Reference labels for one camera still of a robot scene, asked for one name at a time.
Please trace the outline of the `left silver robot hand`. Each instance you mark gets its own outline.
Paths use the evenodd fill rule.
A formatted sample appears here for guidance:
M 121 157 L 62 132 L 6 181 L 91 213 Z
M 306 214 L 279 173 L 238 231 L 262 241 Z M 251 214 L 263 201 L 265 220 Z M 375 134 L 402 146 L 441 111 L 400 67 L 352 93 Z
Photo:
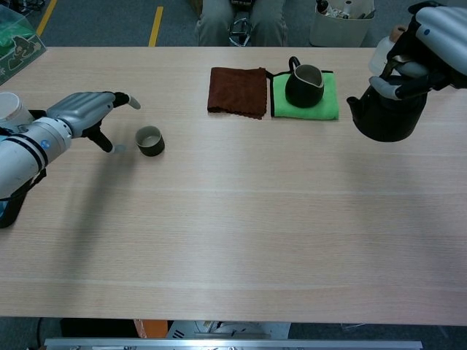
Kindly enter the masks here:
M 126 104 L 141 109 L 141 104 L 133 96 L 122 92 L 73 93 L 48 108 L 46 115 L 64 121 L 71 129 L 73 139 L 90 139 L 110 153 L 113 145 L 101 132 L 101 123 L 114 108 Z

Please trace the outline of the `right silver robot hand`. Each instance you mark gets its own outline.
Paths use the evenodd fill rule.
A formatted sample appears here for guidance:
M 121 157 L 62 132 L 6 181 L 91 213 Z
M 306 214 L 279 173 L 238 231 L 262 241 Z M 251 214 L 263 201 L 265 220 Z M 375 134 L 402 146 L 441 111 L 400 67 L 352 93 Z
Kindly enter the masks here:
M 447 86 L 466 88 L 466 8 L 422 1 L 408 8 L 412 19 L 387 54 L 370 86 L 402 101 Z

